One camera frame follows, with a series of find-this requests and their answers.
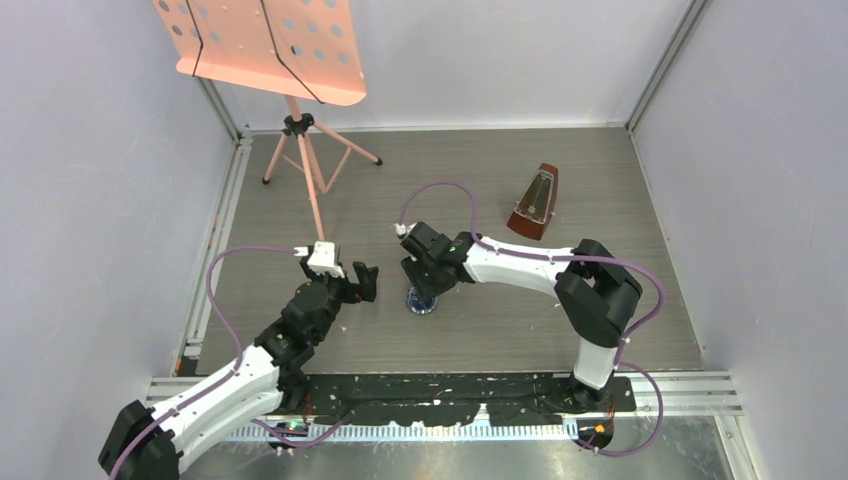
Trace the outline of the blue round pill box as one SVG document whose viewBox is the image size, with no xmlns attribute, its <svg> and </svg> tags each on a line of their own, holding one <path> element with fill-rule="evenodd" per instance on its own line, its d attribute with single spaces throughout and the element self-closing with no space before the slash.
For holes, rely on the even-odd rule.
<svg viewBox="0 0 848 480">
<path fill-rule="evenodd" d="M 407 292 L 406 305 L 413 314 L 428 315 L 436 309 L 437 304 L 437 297 L 425 299 L 414 287 L 411 287 Z"/>
</svg>

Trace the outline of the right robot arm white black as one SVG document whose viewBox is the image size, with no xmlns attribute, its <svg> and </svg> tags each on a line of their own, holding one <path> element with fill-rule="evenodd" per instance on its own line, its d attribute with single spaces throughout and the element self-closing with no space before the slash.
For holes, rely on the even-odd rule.
<svg viewBox="0 0 848 480">
<path fill-rule="evenodd" d="M 602 244 L 584 239 L 575 248 L 545 250 L 466 231 L 449 238 L 424 222 L 394 229 L 409 254 L 401 266 L 424 302 L 458 283 L 503 284 L 556 298 L 580 342 L 572 372 L 548 403 L 585 413 L 608 401 L 642 287 L 624 267 L 611 263 Z"/>
</svg>

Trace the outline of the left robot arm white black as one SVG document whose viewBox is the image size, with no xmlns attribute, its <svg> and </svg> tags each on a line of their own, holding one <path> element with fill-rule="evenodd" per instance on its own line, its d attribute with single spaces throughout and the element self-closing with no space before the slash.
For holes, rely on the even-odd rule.
<svg viewBox="0 0 848 480">
<path fill-rule="evenodd" d="M 356 261 L 357 279 L 344 270 L 307 280 L 239 357 L 191 388 L 154 406 L 124 406 L 98 455 L 111 479 L 177 479 L 234 429 L 267 413 L 303 411 L 310 381 L 303 366 L 314 356 L 345 304 L 372 302 L 379 269 Z"/>
</svg>

